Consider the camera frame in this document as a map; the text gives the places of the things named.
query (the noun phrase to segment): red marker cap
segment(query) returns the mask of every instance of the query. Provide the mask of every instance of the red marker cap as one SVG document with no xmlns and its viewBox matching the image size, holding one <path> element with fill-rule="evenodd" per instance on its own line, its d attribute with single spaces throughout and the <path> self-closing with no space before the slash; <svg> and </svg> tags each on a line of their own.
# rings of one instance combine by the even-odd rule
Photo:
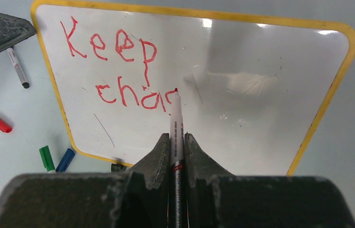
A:
<svg viewBox="0 0 355 228">
<path fill-rule="evenodd" d="M 0 119 L 0 130 L 5 133 L 10 133 L 12 131 L 12 127 L 9 126 L 6 122 Z"/>
</svg>

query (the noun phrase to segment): yellow border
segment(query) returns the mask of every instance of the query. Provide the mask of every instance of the yellow border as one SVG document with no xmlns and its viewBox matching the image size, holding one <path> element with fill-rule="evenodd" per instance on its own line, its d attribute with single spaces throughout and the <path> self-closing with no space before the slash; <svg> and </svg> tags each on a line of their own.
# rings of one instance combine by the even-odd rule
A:
<svg viewBox="0 0 355 228">
<path fill-rule="evenodd" d="M 261 15 L 250 15 L 250 14 L 240 14 L 240 13 L 225 13 L 225 12 L 215 12 L 215 11 L 204 11 L 197 9 L 179 9 L 179 8 L 167 8 L 167 7 L 156 7 L 156 6 L 141 6 L 141 5 L 127 5 L 127 4 L 118 4 L 118 3 L 105 3 L 105 2 L 88 2 L 88 1 L 68 1 L 68 0 L 36 0 L 30 9 L 31 17 L 33 24 L 38 31 L 37 36 L 40 43 L 41 51 L 44 56 L 44 60 L 47 65 L 48 72 L 50 74 L 51 82 L 54 86 L 54 91 L 56 93 L 57 101 L 60 106 L 69 139 L 72 146 L 79 153 L 86 155 L 88 157 L 98 158 L 105 161 L 113 162 L 116 161 L 102 158 L 99 156 L 94 156 L 91 154 L 83 153 L 80 151 L 74 143 L 72 138 L 71 130 L 68 125 L 67 117 L 65 115 L 64 107 L 61 102 L 61 98 L 58 92 L 57 84 L 54 79 L 53 71 L 48 60 L 46 53 L 46 48 L 44 46 L 43 39 L 39 30 L 39 25 L 36 20 L 36 11 L 40 5 L 56 5 L 56 6 L 69 6 L 69 7 L 80 7 L 80 8 L 93 8 L 93 9 L 102 9 L 102 10 L 117 10 L 117 11 L 128 11 L 128 12 L 141 12 L 141 13 L 153 13 L 153 14 L 164 14 L 164 15 L 173 15 L 173 16 L 183 16 L 183 17 L 194 17 L 194 18 L 209 18 L 209 19 L 219 19 L 219 20 L 234 20 L 241 22 L 250 22 L 250 23 L 259 23 L 259 24 L 270 24 L 270 25 L 281 25 L 281 26 L 290 26 L 290 27 L 301 27 L 309 29 L 321 29 L 321 30 L 334 30 L 343 33 L 348 38 L 349 49 L 348 53 L 340 66 L 340 69 L 337 72 L 309 130 L 306 133 L 306 136 L 297 151 L 295 158 L 287 172 L 287 175 L 292 175 L 295 171 L 295 168 L 300 162 L 303 153 L 306 150 L 307 145 L 314 132 L 317 129 L 318 124 L 323 118 L 324 113 L 328 105 L 330 104 L 331 99 L 334 96 L 338 86 L 340 85 L 342 79 L 349 66 L 351 65 L 352 60 L 355 57 L 355 30 L 350 26 L 338 23 L 338 22 L 329 22 L 329 21 L 319 21 L 319 20 L 305 20 L 305 19 L 293 19 L 293 18 L 282 18 L 282 17 L 273 17 L 273 16 L 261 16 Z M 123 163 L 126 166 L 132 166 L 129 163 Z"/>
</svg>

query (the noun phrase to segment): whiteboard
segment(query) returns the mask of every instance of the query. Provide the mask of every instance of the whiteboard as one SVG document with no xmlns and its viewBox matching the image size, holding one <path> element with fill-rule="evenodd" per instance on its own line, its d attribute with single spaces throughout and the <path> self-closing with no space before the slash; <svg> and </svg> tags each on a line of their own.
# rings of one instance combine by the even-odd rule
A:
<svg viewBox="0 0 355 228">
<path fill-rule="evenodd" d="M 73 147 L 132 165 L 185 132 L 237 175 L 293 173 L 355 56 L 335 22 L 38 0 L 32 19 Z"/>
</svg>

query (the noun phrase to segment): blue marker cap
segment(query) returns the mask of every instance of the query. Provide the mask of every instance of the blue marker cap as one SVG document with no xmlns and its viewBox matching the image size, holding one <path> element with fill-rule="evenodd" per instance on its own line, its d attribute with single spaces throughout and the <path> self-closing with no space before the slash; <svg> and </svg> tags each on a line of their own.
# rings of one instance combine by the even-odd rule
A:
<svg viewBox="0 0 355 228">
<path fill-rule="evenodd" d="M 61 159 L 60 164 L 58 164 L 56 168 L 56 172 L 65 172 L 65 170 L 67 170 L 74 156 L 75 156 L 75 152 L 72 151 L 72 149 L 68 148 L 63 158 Z"/>
</svg>

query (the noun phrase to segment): white marker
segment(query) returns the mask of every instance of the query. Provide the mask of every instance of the white marker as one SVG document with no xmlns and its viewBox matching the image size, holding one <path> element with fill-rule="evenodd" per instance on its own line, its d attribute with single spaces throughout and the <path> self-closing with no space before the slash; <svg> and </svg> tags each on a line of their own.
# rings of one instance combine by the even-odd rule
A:
<svg viewBox="0 0 355 228">
<path fill-rule="evenodd" d="M 172 94 L 170 115 L 169 228 L 187 227 L 187 206 L 184 189 L 184 134 L 182 101 L 177 88 Z"/>
<path fill-rule="evenodd" d="M 20 66 L 20 63 L 18 61 L 18 58 L 16 58 L 14 50 L 10 47 L 7 49 L 7 52 L 11 58 L 12 64 L 15 67 L 16 73 L 18 74 L 19 80 L 22 83 L 22 86 L 27 89 L 29 88 L 29 81 L 26 78 L 25 72 L 23 72 L 22 67 Z"/>
</svg>

